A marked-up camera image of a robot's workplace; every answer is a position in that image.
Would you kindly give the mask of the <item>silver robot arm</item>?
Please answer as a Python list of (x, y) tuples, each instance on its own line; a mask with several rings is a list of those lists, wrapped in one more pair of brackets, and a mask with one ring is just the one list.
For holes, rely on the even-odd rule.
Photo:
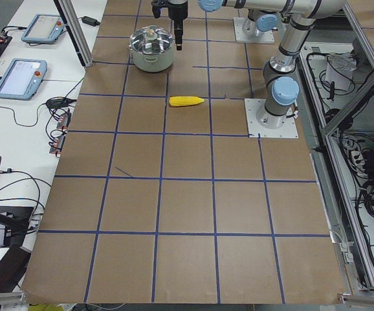
[[(157, 7), (168, 8), (168, 16), (174, 21), (175, 42), (178, 51), (182, 50), (183, 21), (188, 17), (188, 1), (153, 1)], [(313, 28), (317, 19), (323, 19), (338, 12), (345, 5), (346, 1), (197, 1), (199, 7), (205, 12), (214, 12), (222, 6), (246, 8), (249, 10), (260, 10), (269, 12), (279, 12), (291, 14), (289, 25), (280, 41), (277, 53), (270, 58), (263, 68), (263, 77), (266, 87), (270, 91), (273, 86), (273, 79), (289, 76), (294, 72), (296, 57), (299, 56), (301, 48), (305, 43), (308, 34)], [(274, 104), (265, 105), (268, 116), (279, 117), (283, 113), (286, 115), (289, 106), (279, 108), (279, 102), (274, 100)]]
[[(187, 1), (152, 1), (151, 9), (155, 18), (160, 17), (161, 9), (168, 9), (168, 16), (174, 22), (174, 33), (183, 34), (183, 21), (188, 17)], [(258, 32), (267, 32), (277, 25), (275, 11), (249, 9), (247, 20), (243, 25), (243, 32), (255, 36)]]

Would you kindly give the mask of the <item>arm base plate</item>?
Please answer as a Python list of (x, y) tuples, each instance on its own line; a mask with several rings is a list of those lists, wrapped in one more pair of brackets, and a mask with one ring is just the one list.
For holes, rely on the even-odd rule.
[(266, 32), (262, 32), (258, 30), (256, 23), (249, 20), (247, 17), (235, 17), (233, 24), (237, 42), (260, 44), (274, 43), (273, 31), (268, 30)]
[(283, 116), (273, 116), (265, 109), (265, 99), (246, 98), (245, 113), (250, 138), (297, 139), (298, 131), (292, 109)]

